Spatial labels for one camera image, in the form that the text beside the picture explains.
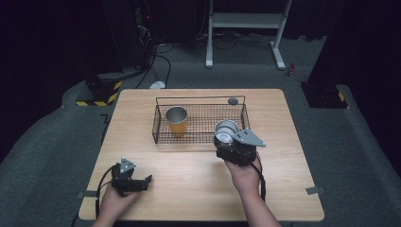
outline paper cup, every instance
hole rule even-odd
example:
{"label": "paper cup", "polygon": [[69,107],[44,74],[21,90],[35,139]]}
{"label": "paper cup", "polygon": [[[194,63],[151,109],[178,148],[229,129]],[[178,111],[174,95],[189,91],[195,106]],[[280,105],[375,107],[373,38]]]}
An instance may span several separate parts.
{"label": "paper cup", "polygon": [[181,106],[173,106],[166,111],[166,121],[175,137],[183,137],[185,135],[187,117],[188,112]]}

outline white metal stand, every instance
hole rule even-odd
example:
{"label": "white metal stand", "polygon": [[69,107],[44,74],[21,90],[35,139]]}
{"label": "white metal stand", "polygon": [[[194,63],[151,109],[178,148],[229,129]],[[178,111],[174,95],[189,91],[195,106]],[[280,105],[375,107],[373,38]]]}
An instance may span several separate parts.
{"label": "white metal stand", "polygon": [[271,50],[280,70],[286,69],[278,45],[288,18],[292,0],[287,0],[283,13],[214,13],[213,0],[210,0],[209,28],[206,49],[206,68],[213,67],[213,28],[214,27],[253,27],[276,28],[276,39],[270,42]]}

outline wire basket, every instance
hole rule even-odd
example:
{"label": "wire basket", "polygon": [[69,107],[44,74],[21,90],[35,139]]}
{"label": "wire basket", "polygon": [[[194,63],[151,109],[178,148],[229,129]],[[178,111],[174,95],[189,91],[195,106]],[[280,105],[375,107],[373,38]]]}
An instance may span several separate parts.
{"label": "wire basket", "polygon": [[[173,106],[181,106],[188,113],[186,133],[182,137],[175,137],[166,121],[166,111]],[[215,126],[220,120],[232,120],[242,130],[250,128],[245,96],[156,97],[152,130],[154,143],[213,143]]]}

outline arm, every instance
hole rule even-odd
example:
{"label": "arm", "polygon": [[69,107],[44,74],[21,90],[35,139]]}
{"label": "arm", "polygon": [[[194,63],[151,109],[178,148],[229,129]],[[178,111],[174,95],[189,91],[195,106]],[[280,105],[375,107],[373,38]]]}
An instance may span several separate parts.
{"label": "arm", "polygon": [[127,197],[121,197],[115,188],[107,185],[100,204],[100,214],[92,227],[112,227],[138,197],[139,192],[133,192]]}
{"label": "arm", "polygon": [[[259,176],[251,166],[236,166],[224,161],[231,172],[250,227],[281,226],[259,195]],[[257,160],[253,164],[261,169]]]}

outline wooden table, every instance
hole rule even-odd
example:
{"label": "wooden table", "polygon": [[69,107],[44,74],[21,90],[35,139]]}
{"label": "wooden table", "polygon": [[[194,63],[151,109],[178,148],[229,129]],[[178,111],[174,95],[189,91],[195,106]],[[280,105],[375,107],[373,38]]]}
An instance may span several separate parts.
{"label": "wooden table", "polygon": [[[125,220],[246,220],[231,175],[213,144],[155,144],[156,97],[245,96],[251,130],[264,142],[257,148],[267,182],[266,202],[279,220],[324,218],[284,94],[278,89],[124,90],[99,152],[88,191],[121,157],[137,164],[132,175],[153,175],[148,191],[121,218]],[[85,197],[82,219],[95,219],[95,198]]]}

